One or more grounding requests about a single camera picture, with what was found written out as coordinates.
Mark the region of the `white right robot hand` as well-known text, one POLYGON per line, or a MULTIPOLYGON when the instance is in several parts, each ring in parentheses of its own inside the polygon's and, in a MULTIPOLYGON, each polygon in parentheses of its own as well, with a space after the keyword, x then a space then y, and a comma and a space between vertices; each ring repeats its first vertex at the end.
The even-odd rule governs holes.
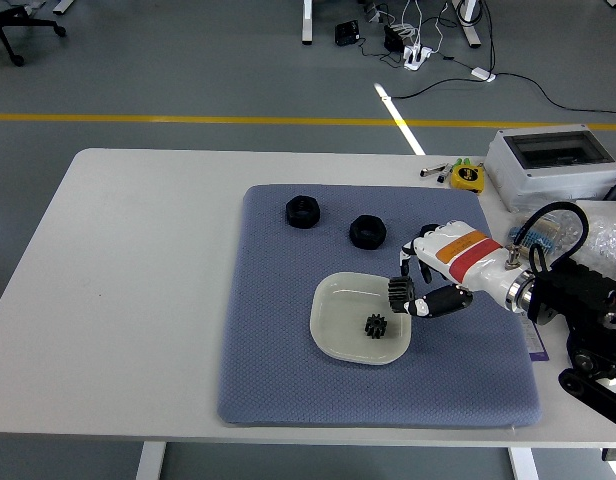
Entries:
POLYGON ((436 317, 467 307, 474 292, 487 293, 505 310, 520 313, 529 305, 533 274, 519 259, 517 246, 504 247, 463 221, 424 226, 420 235, 401 247, 400 275, 389 281, 389 301, 395 312, 436 317), (416 259, 426 283, 432 273, 450 282, 417 297, 410 277, 416 259))

